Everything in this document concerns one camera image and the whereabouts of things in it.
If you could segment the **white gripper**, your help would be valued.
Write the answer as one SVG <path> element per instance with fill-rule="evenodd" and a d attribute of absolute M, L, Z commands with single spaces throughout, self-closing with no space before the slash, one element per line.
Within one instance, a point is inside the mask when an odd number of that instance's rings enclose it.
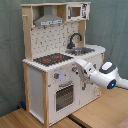
<path fill-rule="evenodd" d="M 87 62 L 83 59 L 78 59 L 76 61 L 76 67 L 82 82 L 91 81 L 91 75 L 95 71 L 92 63 Z"/>

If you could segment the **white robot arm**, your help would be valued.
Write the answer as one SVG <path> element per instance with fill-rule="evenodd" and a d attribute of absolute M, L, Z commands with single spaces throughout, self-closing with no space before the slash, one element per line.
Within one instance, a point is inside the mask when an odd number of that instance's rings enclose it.
<path fill-rule="evenodd" d="M 92 63 L 79 59 L 76 61 L 76 66 L 82 82 L 89 81 L 106 89 L 114 87 L 128 89 L 128 80 L 119 76 L 118 68 L 111 62 L 104 63 L 97 70 Z"/>

